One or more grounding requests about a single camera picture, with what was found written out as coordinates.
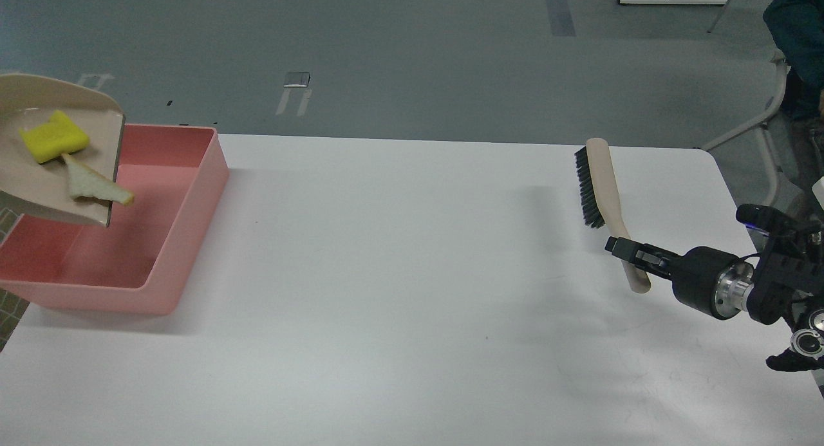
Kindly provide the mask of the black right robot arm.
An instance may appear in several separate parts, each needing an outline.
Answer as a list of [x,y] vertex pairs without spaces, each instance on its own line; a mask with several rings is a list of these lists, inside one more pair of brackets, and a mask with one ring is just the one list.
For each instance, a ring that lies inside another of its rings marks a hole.
[[766,240],[756,264],[708,246],[677,255],[616,236],[605,249],[632,272],[667,279],[678,302],[710,317],[724,321],[745,312],[765,325],[785,322],[791,340],[766,359],[770,369],[822,369],[822,224],[765,205],[740,205],[736,220]]

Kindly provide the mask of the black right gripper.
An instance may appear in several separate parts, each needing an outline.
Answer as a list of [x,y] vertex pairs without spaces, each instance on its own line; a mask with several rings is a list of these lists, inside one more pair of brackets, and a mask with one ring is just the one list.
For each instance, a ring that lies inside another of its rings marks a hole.
[[677,302],[727,320],[745,311],[754,266],[733,254],[699,246],[680,256],[625,237],[609,237],[605,250],[621,260],[630,286],[650,286],[650,275],[671,281]]

